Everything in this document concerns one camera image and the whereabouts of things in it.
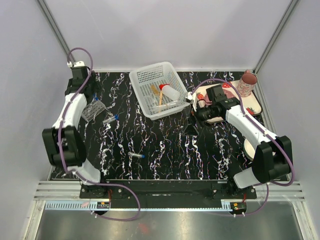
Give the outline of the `clear test tube rack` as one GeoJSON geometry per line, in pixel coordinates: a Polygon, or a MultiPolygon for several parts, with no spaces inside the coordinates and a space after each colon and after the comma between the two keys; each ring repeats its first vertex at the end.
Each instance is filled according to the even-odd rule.
{"type": "Polygon", "coordinates": [[[106,106],[99,99],[93,100],[84,108],[81,117],[89,123],[104,110],[106,110],[106,106]]]}

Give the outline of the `bundle of plastic pipettes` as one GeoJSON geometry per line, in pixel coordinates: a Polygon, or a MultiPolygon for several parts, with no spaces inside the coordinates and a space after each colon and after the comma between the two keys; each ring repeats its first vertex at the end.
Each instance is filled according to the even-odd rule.
{"type": "Polygon", "coordinates": [[[173,107],[177,107],[179,105],[179,103],[180,103],[179,101],[171,101],[168,103],[155,104],[151,107],[151,110],[153,112],[161,112],[161,111],[173,108],[173,107]]]}

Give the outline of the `blue cap test tube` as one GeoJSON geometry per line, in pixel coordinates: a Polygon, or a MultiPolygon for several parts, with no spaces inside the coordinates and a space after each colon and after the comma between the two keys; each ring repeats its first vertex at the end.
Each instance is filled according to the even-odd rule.
{"type": "Polygon", "coordinates": [[[115,115],[103,120],[102,124],[103,125],[107,125],[107,124],[110,124],[110,123],[112,123],[114,121],[117,121],[118,119],[119,119],[119,116],[117,114],[115,114],[115,115]]]}
{"type": "Polygon", "coordinates": [[[142,158],[142,159],[145,158],[144,154],[139,154],[139,153],[135,153],[135,152],[129,152],[128,155],[133,158],[142,158]]]}
{"type": "Polygon", "coordinates": [[[98,100],[98,97],[97,97],[97,94],[96,94],[96,93],[93,95],[93,99],[94,99],[95,101],[98,100]]]}

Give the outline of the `wash bottle red cap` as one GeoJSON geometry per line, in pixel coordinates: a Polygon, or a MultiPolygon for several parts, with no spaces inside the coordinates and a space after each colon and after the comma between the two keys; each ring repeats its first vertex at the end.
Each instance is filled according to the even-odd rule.
{"type": "Polygon", "coordinates": [[[177,101],[180,98],[180,92],[171,87],[169,84],[160,84],[159,89],[162,94],[170,98],[172,101],[177,101]]]}

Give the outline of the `wooden test tube clamp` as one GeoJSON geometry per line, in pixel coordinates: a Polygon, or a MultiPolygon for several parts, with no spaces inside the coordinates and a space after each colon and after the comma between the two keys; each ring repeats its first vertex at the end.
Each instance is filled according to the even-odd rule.
{"type": "Polygon", "coordinates": [[[162,99],[163,99],[163,92],[162,90],[159,92],[159,106],[162,105],[162,99]]]}

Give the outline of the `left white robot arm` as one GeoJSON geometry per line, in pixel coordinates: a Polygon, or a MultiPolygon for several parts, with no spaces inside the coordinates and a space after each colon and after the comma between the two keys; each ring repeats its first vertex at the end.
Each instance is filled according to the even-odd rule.
{"type": "Polygon", "coordinates": [[[101,172],[87,159],[87,150],[78,131],[83,110],[97,91],[98,82],[95,73],[82,61],[70,69],[72,78],[64,93],[63,109],[53,126],[42,131],[42,139],[52,166],[89,180],[89,183],[81,183],[81,198],[103,198],[108,186],[101,181],[101,172]]]}

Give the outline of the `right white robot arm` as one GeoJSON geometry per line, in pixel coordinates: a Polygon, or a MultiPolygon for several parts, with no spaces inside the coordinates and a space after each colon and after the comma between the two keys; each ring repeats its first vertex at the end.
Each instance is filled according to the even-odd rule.
{"type": "Polygon", "coordinates": [[[192,106],[198,122],[220,117],[233,125],[251,144],[254,150],[251,167],[235,174],[227,185],[228,195],[239,198],[245,188],[274,182],[287,174],[294,174],[292,143],[287,136],[277,136],[261,125],[245,108],[241,98],[228,98],[221,85],[206,90],[210,104],[200,106],[194,92],[185,100],[192,106]]]}

